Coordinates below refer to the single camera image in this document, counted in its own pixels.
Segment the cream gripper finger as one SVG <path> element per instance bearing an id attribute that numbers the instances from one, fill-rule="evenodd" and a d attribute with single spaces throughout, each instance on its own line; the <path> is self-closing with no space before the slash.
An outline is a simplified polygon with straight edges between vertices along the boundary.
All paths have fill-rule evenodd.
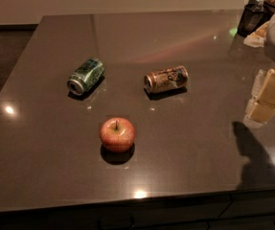
<path id="1" fill-rule="evenodd" d="M 258 95 L 261 92 L 266 72 L 260 70 L 254 79 L 251 90 L 251 98 L 247 103 L 243 123 L 249 128 L 260 128 L 264 125 L 265 107 L 259 103 Z"/>
<path id="2" fill-rule="evenodd" d="M 265 124 L 275 115 L 275 69 L 265 71 L 266 75 L 258 100 L 265 107 Z"/>

